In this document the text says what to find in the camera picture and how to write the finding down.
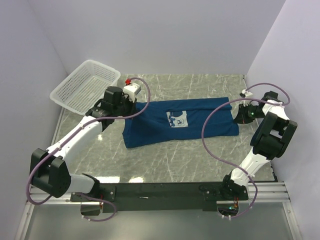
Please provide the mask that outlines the blue mickey mouse t-shirt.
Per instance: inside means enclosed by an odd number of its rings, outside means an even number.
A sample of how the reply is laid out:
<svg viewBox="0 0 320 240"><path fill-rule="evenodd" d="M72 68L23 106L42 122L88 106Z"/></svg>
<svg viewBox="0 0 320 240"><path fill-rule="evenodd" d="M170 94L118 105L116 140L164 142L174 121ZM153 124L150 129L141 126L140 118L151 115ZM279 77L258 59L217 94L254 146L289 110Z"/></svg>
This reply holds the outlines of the blue mickey mouse t-shirt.
<svg viewBox="0 0 320 240"><path fill-rule="evenodd" d="M238 136L228 97L137 102L143 112L125 120L123 140L128 149L172 140Z"/></svg>

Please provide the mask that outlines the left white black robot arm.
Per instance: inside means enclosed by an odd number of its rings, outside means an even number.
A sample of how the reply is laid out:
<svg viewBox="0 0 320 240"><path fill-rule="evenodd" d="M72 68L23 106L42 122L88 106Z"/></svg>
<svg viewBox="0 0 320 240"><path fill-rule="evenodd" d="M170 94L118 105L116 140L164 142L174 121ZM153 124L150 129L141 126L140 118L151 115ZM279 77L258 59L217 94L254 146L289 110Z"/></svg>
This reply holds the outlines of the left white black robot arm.
<svg viewBox="0 0 320 240"><path fill-rule="evenodd" d="M109 86L80 123L66 136L46 150L36 149L31 155L30 183L50 196L59 198L65 193L82 193L88 201L100 195L100 181L88 174L71 174L69 166L76 155L92 139L115 120L136 113L137 95L141 87L131 83L123 88Z"/></svg>

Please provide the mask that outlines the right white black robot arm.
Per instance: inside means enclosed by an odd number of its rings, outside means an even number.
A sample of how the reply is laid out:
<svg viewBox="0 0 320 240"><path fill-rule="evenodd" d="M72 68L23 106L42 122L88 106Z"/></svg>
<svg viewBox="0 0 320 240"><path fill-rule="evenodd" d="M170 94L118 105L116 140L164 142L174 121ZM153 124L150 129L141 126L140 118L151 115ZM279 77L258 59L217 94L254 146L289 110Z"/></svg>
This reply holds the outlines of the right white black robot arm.
<svg viewBox="0 0 320 240"><path fill-rule="evenodd" d="M226 200L246 196L249 178L265 164L280 158L286 151L298 124L289 119L285 107L273 91L266 92L258 105L244 100L238 105L238 113L233 120L236 124L249 124L262 119L250 141L250 152L227 174L219 187L219 193Z"/></svg>

